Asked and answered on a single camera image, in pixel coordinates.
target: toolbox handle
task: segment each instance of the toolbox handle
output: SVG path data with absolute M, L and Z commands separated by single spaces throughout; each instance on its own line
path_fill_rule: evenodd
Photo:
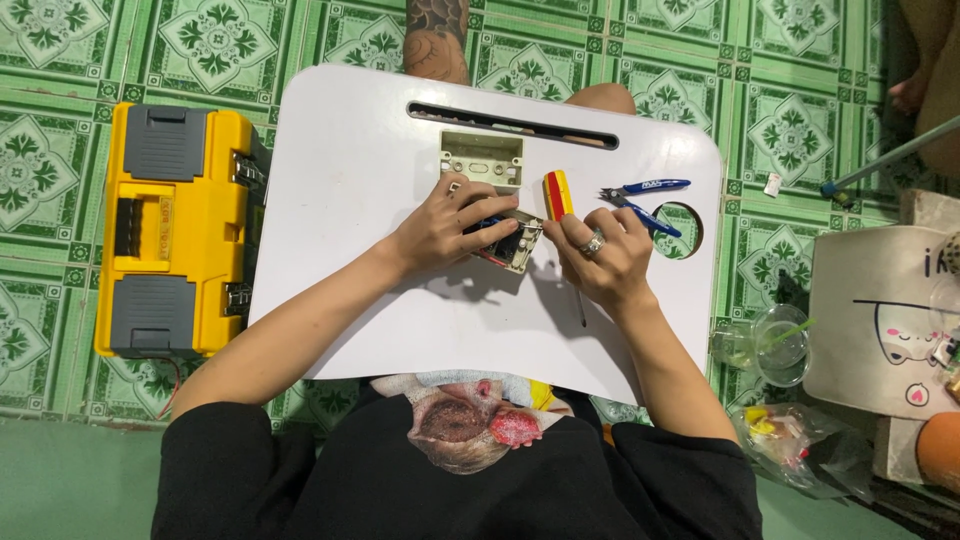
M 169 272 L 175 189 L 171 185 L 122 183 L 116 208 L 113 267 L 124 272 Z M 157 217 L 156 249 L 141 254 L 144 214 Z

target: ring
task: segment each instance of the ring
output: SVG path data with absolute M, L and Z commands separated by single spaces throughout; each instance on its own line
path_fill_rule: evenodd
M 580 253 L 586 255 L 587 257 L 594 258 L 596 257 L 597 252 L 599 252 L 606 243 L 607 239 L 604 238 L 603 233 L 597 229 L 593 231 L 593 237 L 590 238 L 590 241 L 577 249 L 579 249 Z

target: plastic bag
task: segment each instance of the plastic bag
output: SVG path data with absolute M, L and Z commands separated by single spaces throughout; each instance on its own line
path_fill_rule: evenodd
M 743 452 L 786 484 L 818 499 L 873 501 L 873 451 L 843 422 L 800 404 L 748 406 L 732 421 Z

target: black shirt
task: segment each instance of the black shirt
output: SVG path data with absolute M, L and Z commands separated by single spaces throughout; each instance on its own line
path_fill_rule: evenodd
M 407 438 L 403 395 L 352 412 L 319 457 L 260 407 L 194 408 L 163 436 L 155 539 L 761 538 L 756 484 L 731 441 L 638 424 L 615 447 L 564 417 L 469 475 Z

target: wire cutter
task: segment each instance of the wire cutter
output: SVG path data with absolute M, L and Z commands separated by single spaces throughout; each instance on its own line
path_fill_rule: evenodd
M 647 182 L 641 182 L 639 184 L 627 184 L 616 188 L 604 187 L 600 190 L 600 198 L 618 208 L 632 209 L 636 214 L 636 217 L 640 218 L 640 221 L 643 222 L 643 225 L 646 225 L 647 228 L 663 231 L 664 233 L 679 238 L 682 235 L 680 231 L 677 231 L 669 224 L 660 221 L 647 210 L 631 203 L 627 200 L 627 197 L 630 197 L 631 195 L 649 193 L 651 191 L 678 189 L 681 187 L 687 187 L 688 185 L 690 185 L 689 180 L 650 180 Z

